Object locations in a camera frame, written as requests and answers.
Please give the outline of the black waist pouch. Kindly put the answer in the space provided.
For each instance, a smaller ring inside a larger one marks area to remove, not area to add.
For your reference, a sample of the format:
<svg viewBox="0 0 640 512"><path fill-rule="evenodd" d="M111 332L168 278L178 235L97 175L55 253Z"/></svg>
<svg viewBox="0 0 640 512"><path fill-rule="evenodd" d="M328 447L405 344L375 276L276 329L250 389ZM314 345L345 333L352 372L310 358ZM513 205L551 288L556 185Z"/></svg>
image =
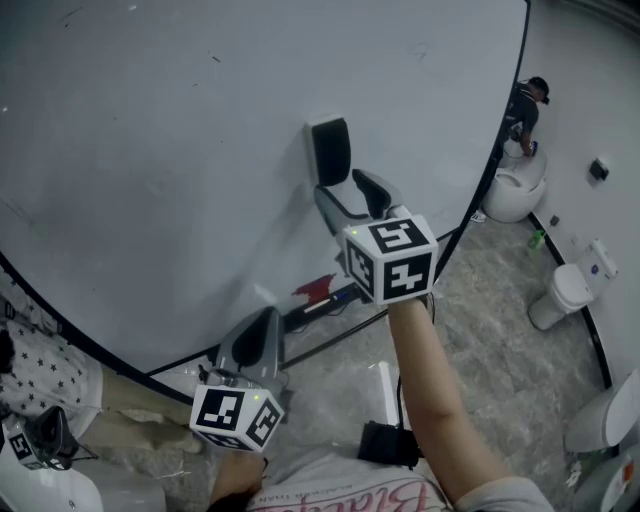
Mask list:
<svg viewBox="0 0 640 512"><path fill-rule="evenodd" d="M421 457L422 452L411 431L373 421L364 425L357 455L359 460L412 469Z"/></svg>

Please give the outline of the black and white whiteboard eraser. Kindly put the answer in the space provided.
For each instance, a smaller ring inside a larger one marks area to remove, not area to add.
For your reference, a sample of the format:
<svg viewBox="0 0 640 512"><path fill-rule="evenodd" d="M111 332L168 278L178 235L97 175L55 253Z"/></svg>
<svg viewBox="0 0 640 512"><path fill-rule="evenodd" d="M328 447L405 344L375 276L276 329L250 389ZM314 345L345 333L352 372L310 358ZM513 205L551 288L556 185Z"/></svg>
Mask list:
<svg viewBox="0 0 640 512"><path fill-rule="evenodd" d="M312 174L319 186L343 183L351 171L351 142L346 120L327 116L304 126Z"/></svg>

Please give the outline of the white toilet with tank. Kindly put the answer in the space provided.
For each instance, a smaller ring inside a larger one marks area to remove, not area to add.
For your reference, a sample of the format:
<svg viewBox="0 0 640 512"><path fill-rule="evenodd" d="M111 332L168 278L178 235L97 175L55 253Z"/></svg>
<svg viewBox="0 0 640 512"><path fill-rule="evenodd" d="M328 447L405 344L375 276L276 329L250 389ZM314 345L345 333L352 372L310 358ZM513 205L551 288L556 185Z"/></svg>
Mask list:
<svg viewBox="0 0 640 512"><path fill-rule="evenodd" d="M539 330L548 330L598 299L618 273L604 243L594 239L576 261L554 270L545 293L528 308L531 323Z"/></svg>

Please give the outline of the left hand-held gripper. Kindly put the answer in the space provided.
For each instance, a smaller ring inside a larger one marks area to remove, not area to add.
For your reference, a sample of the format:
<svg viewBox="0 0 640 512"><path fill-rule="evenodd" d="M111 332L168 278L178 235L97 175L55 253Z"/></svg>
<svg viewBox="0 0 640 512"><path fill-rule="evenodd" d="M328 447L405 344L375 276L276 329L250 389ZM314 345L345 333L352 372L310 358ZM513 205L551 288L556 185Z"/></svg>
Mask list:
<svg viewBox="0 0 640 512"><path fill-rule="evenodd" d="M225 450L266 449L286 416L284 337L275 307L252 313L225 335L217 367L198 369L189 422L195 434Z"/></svg>

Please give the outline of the person's left forearm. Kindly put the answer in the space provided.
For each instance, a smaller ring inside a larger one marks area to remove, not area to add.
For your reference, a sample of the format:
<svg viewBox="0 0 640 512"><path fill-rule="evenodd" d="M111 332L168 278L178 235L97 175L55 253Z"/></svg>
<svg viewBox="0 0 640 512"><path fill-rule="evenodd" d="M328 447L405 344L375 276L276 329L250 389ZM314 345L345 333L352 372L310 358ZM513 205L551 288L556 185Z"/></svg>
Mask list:
<svg viewBox="0 0 640 512"><path fill-rule="evenodd" d="M229 451L220 463L213 485L210 505L218 506L229 498L249 501L263 487L266 459L261 454Z"/></svg>

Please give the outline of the person's right forearm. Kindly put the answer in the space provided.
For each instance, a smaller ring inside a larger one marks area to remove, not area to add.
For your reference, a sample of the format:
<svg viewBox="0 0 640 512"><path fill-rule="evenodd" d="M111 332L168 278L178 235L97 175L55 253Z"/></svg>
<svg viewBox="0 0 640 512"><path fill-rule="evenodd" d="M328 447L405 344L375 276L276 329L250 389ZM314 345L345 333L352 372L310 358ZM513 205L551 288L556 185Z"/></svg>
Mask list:
<svg viewBox="0 0 640 512"><path fill-rule="evenodd" d="M408 419L449 501L509 477L472 425L453 371L424 304L393 303L388 317Z"/></svg>

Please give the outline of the white toilet with orange label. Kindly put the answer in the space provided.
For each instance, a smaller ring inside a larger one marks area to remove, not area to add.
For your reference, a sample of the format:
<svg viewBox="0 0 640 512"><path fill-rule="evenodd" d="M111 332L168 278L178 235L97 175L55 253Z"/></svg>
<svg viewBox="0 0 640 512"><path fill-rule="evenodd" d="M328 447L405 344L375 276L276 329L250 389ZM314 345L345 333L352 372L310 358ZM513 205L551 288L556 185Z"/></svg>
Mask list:
<svg viewBox="0 0 640 512"><path fill-rule="evenodd" d="M630 451L600 464L578 487L572 512L612 512L637 475L640 462Z"/></svg>

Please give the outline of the round white toilet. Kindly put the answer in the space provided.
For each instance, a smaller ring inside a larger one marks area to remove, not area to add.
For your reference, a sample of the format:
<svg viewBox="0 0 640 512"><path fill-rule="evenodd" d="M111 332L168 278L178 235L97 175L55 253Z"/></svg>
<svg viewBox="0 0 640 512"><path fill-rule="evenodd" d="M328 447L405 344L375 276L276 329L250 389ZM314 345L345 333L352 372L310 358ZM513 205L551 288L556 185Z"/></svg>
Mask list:
<svg viewBox="0 0 640 512"><path fill-rule="evenodd" d="M482 208L491 219L516 223L527 217L542 199L547 185L547 157L537 149L531 157L504 151Z"/></svg>

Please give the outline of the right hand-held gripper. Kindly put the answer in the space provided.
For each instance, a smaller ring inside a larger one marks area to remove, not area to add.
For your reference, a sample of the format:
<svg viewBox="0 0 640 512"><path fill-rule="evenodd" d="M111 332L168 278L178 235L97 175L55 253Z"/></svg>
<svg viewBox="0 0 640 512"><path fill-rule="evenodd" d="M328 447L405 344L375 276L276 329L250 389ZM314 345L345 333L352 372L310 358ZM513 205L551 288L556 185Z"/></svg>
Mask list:
<svg viewBox="0 0 640 512"><path fill-rule="evenodd" d="M439 246L427 221L401 205L399 190L382 177L354 169L352 178L370 215L351 213L328 188L314 188L315 204L340 246L338 261L346 275L377 305L428 293Z"/></svg>

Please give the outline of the white wall-hung toilet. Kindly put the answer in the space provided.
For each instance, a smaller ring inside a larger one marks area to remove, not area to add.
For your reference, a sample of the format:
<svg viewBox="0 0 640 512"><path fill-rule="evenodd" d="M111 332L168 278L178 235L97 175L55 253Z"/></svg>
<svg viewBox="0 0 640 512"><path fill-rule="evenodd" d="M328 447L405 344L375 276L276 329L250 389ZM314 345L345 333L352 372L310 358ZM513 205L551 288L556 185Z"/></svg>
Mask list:
<svg viewBox="0 0 640 512"><path fill-rule="evenodd" d="M640 418L640 373L634 369L618 387L586 404L564 435L567 451L586 453L618 445Z"/></svg>

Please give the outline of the whiteboard on black stand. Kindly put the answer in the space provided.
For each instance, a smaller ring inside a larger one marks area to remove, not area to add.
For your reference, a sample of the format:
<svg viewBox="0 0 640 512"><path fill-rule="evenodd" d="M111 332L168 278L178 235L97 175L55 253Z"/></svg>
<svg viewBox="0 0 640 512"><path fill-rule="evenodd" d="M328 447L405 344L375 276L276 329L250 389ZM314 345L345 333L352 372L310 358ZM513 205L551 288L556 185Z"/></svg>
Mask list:
<svg viewBox="0 0 640 512"><path fill-rule="evenodd" d="M304 126L460 231L531 0L0 0L0 265L144 384L348 290Z"/></svg>

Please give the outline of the white bathtub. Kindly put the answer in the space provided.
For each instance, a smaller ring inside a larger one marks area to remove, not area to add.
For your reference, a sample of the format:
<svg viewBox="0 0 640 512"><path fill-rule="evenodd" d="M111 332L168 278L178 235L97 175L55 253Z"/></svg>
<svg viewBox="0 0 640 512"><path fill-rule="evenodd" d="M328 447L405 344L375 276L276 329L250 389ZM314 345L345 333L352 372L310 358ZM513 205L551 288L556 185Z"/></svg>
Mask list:
<svg viewBox="0 0 640 512"><path fill-rule="evenodd" d="M31 470L15 454L2 430L0 508L11 512L167 512L165 492L156 480L99 459L73 463L66 471Z"/></svg>

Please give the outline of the person's white printed shirt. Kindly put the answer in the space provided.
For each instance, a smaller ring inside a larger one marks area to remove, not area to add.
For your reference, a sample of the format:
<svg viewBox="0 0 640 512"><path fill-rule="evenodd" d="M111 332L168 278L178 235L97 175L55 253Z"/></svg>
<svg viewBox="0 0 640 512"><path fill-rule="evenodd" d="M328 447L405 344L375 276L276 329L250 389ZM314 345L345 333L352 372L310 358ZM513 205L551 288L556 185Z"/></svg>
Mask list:
<svg viewBox="0 0 640 512"><path fill-rule="evenodd" d="M400 469L344 480L277 485L258 493L247 512L555 512L539 488L521 477L485 483L456 501L432 480Z"/></svg>

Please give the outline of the person's grey trousers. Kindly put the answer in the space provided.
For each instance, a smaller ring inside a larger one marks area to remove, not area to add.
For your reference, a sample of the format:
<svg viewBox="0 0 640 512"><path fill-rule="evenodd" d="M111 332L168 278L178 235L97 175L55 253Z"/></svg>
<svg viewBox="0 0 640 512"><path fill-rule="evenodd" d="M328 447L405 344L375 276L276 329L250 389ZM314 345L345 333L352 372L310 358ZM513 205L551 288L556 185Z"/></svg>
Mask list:
<svg viewBox="0 0 640 512"><path fill-rule="evenodd" d="M289 448L269 462L259 504L292 504L304 496L333 498L348 491L378 490L424 476L407 468L360 460L347 447Z"/></svg>

